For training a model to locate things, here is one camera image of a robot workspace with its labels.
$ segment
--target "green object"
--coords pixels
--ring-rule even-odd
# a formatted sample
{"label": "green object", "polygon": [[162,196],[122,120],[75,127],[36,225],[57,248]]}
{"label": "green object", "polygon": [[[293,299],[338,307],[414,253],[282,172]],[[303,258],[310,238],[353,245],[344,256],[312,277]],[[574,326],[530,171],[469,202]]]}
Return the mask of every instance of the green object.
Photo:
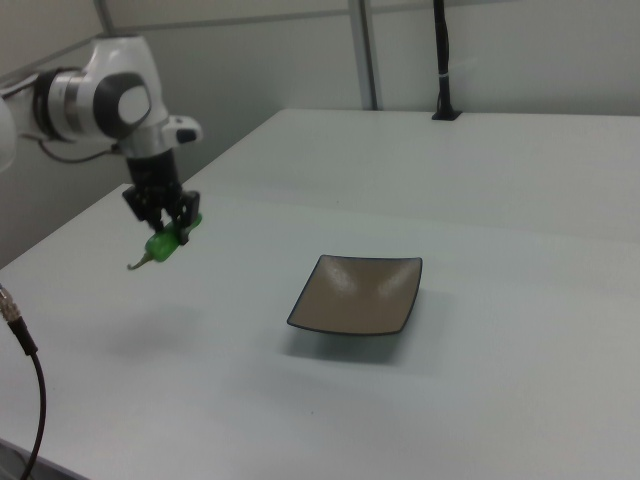
{"label": "green object", "polygon": [[[194,228],[200,225],[200,222],[202,222],[201,213],[196,217],[196,221],[186,229],[187,234],[191,233]],[[164,227],[161,232],[154,234],[149,240],[147,240],[147,243],[144,246],[145,253],[140,261],[135,265],[127,265],[127,268],[129,270],[135,270],[151,260],[162,263],[169,258],[179,246],[178,230],[173,222],[171,222]]]}

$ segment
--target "square plate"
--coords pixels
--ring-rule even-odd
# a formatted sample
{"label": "square plate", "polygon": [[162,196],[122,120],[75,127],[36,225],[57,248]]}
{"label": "square plate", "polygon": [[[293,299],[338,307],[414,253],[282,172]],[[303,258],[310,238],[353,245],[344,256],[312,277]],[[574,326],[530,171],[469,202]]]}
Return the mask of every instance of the square plate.
{"label": "square plate", "polygon": [[421,258],[322,255],[287,323],[323,333],[402,331],[418,295]]}

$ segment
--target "table surface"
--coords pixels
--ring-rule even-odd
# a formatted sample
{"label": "table surface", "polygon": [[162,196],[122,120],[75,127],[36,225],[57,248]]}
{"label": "table surface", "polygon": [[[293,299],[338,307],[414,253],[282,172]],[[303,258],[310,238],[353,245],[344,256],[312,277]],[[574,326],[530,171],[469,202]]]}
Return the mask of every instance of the table surface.
{"label": "table surface", "polygon": [[[122,188],[0,271],[42,455],[95,479],[636,479],[640,119],[283,111],[134,273]],[[321,254],[421,256],[400,335],[286,324]],[[0,436],[32,366],[0,335]]]}

